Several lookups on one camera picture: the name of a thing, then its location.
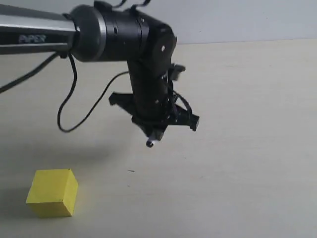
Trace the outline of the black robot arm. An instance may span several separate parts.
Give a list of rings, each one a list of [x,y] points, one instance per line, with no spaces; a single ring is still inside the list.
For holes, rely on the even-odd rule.
[[[147,146],[160,141],[170,125],[196,131],[199,117],[174,90],[173,83],[185,67],[172,63],[177,38],[172,28],[141,11],[126,10],[97,0],[79,5],[69,14],[56,14],[10,5],[0,7],[2,55],[49,52],[31,72],[1,87],[5,92],[40,72],[56,57],[75,61],[125,61],[132,92],[112,93],[111,105],[129,113],[147,137]],[[177,105],[182,99],[183,106]]]

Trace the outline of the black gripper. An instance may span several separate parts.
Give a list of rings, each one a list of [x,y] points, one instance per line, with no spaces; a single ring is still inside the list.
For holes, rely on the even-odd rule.
[[[132,116],[132,122],[142,130],[148,142],[161,141],[170,125],[188,126],[193,131],[199,125],[200,117],[193,114],[187,100],[176,92],[166,94],[161,102],[145,105],[137,104],[131,93],[114,92],[109,102]]]

